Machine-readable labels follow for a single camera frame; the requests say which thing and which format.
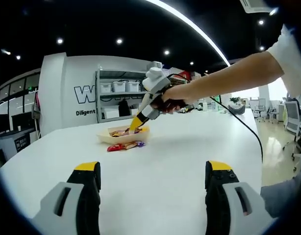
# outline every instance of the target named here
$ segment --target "white sleeve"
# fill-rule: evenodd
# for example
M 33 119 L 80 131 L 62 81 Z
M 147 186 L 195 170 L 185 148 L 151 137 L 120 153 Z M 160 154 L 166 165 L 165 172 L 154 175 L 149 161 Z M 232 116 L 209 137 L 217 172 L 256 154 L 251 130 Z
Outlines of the white sleeve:
M 294 36 L 283 26 L 278 41 L 267 50 L 279 63 L 281 77 L 291 97 L 301 94 L 301 53 Z

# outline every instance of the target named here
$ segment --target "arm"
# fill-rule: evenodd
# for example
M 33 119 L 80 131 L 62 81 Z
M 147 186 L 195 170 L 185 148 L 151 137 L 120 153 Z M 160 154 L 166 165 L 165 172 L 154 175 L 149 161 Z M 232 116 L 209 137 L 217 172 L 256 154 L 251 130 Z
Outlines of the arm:
M 265 51 L 250 55 L 228 68 L 189 84 L 175 86 L 164 93 L 163 100 L 184 99 L 190 103 L 208 96 L 263 86 L 282 75 L 283 70 L 278 62 Z

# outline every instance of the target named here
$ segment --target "potted plant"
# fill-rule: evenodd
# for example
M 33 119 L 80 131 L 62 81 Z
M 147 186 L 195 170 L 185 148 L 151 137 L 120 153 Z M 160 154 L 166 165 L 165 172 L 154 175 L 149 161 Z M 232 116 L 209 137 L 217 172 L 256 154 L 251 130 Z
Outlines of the potted plant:
M 237 103 L 240 101 L 240 97 L 232 97 L 230 98 L 230 101 L 237 105 Z

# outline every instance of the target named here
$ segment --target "letter w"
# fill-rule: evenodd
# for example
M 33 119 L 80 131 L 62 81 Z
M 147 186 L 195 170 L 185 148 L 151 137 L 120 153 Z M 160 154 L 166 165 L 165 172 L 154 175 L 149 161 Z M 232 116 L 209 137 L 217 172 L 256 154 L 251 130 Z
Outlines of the letter w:
M 74 87 L 74 92 L 79 104 L 84 104 L 86 100 L 89 103 L 95 102 L 96 95 L 94 86 L 90 88 L 90 86 L 84 86 L 83 89 L 81 87 Z

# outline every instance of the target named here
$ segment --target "gray pants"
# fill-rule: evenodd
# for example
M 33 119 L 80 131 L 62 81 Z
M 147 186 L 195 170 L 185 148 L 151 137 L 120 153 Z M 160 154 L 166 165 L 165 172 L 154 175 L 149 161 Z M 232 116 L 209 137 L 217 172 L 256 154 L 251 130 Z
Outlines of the gray pants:
M 262 187 L 260 195 L 265 201 L 266 211 L 271 217 L 279 217 L 287 203 L 294 199 L 301 182 L 301 171 L 285 182 Z

